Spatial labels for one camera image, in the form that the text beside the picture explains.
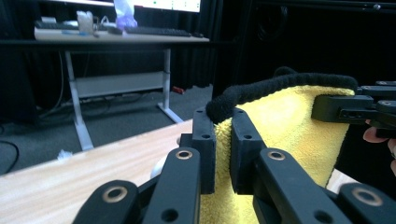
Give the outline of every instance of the yellow towel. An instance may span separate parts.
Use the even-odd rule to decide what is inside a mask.
[[[236,195],[229,175],[232,110],[247,112],[265,145],[288,151],[314,181],[325,187],[348,124],[311,119],[316,96],[353,95],[352,77],[290,74],[250,85],[234,86],[206,106],[215,123],[215,193],[201,196],[201,223],[258,223],[252,196]]]

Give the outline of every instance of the wooden table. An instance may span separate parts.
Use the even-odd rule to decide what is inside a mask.
[[[50,161],[0,176],[0,223],[71,223],[89,196],[108,181],[137,186],[149,180],[151,169],[177,138],[191,133],[192,120],[143,133],[71,158]],[[334,172],[329,189],[353,181]]]

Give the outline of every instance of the gray carpet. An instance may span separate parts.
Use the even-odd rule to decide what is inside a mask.
[[[205,106],[211,96],[212,86],[193,87],[184,94],[171,92],[170,108],[183,120],[192,119],[194,110]],[[82,102],[83,118],[93,145],[99,147],[174,124],[157,106],[162,98],[161,91],[150,91]],[[80,152],[73,116],[73,106],[66,102],[54,112],[41,115],[36,126],[3,124],[0,127],[0,174],[15,161],[15,147],[20,155],[11,172],[57,160],[61,150]]]

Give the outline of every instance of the keyboard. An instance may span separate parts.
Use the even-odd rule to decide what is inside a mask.
[[[171,28],[157,28],[157,27],[124,27],[125,33],[129,35],[172,35],[172,36],[191,36],[185,30],[171,29]]]
[[[64,24],[60,22],[35,21],[35,28],[45,30],[78,30],[78,26]],[[99,26],[99,31],[107,31],[105,26]]]

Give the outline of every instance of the human hand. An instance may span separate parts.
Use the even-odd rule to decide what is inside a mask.
[[[376,134],[376,128],[370,127],[366,130],[366,132],[364,132],[363,139],[370,143],[381,143],[388,140],[388,148],[390,150],[390,153],[393,156],[393,158],[396,159],[396,139],[379,138],[375,134]],[[396,176],[396,160],[393,160],[390,163],[390,169],[393,171],[393,173]]]

